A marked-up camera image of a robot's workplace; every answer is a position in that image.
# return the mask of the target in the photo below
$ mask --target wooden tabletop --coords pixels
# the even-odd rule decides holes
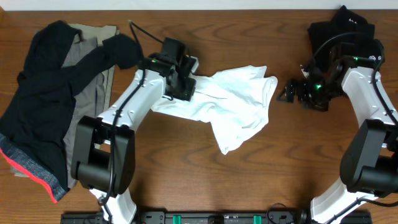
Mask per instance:
[[[355,11],[376,25],[385,48],[382,83],[398,106],[398,11]],[[307,28],[330,20],[335,11],[80,11],[5,12],[0,19],[0,114],[14,92],[16,77],[36,30],[56,20],[89,26],[118,26],[131,35],[131,19],[159,38],[185,42],[199,58],[199,74],[246,65],[267,65],[278,80],[276,93],[310,58]],[[160,44],[139,34],[144,53]],[[112,102],[127,88],[134,70],[115,71]],[[239,149],[222,155],[211,125],[150,111],[136,133],[136,173],[130,191],[138,205],[170,211],[266,210],[280,202],[306,207],[338,177],[340,159],[358,130],[347,98],[329,112],[271,101],[269,124]],[[398,200],[396,195],[381,199]],[[398,209],[365,205],[375,223],[398,223]],[[59,223],[65,212],[95,212],[96,199],[78,184],[53,204],[45,189],[14,177],[0,159],[0,223]]]

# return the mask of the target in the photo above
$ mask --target red trim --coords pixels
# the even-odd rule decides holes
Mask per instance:
[[[54,203],[57,203],[58,201],[54,198],[54,196],[52,195],[52,191],[51,191],[51,187],[49,186],[48,183],[46,183],[44,180],[36,177],[35,175],[33,175],[32,173],[30,173],[27,169],[23,168],[21,165],[19,165],[17,162],[13,161],[12,159],[8,158],[2,151],[2,149],[0,148],[0,153],[2,154],[2,156],[4,156],[4,158],[7,160],[7,162],[12,165],[13,167],[15,167],[15,169],[17,169],[19,172],[22,172],[23,174],[25,174],[26,176],[28,176],[29,178],[31,178],[34,182],[39,183],[41,185],[43,185],[43,187],[45,188],[45,190],[47,191],[47,193],[50,194],[51,196],[51,200]]]

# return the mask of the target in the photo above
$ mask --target green strip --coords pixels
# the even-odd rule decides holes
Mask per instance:
[[[181,215],[174,215],[173,216],[173,224],[181,224]]]
[[[260,215],[254,216],[254,224],[261,224],[261,216]]]

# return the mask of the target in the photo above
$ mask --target black garment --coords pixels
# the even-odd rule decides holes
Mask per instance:
[[[362,32],[373,38],[374,25],[368,24],[365,18],[342,6],[330,22],[316,22],[311,24],[308,34],[311,40],[312,53],[315,53],[328,39],[345,32]],[[330,49],[340,42],[356,44],[355,55],[358,57],[369,58],[373,56],[377,60],[378,56],[381,56],[379,47],[373,40],[355,35],[341,37],[332,40],[315,57],[317,66],[321,71],[325,72],[328,70]]]
[[[48,170],[67,191],[63,137],[75,108],[74,96],[100,72],[118,64],[130,68],[141,59],[141,48],[129,37],[116,35],[75,66],[61,68],[75,34],[62,21],[38,32],[18,75],[18,90],[0,119],[0,133]]]

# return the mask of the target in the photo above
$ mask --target crumpled white fabric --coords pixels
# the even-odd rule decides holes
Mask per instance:
[[[266,66],[217,72],[197,81],[191,101],[162,98],[152,110],[194,121],[210,122],[223,154],[237,149],[268,123],[268,108],[278,79],[264,78]]]

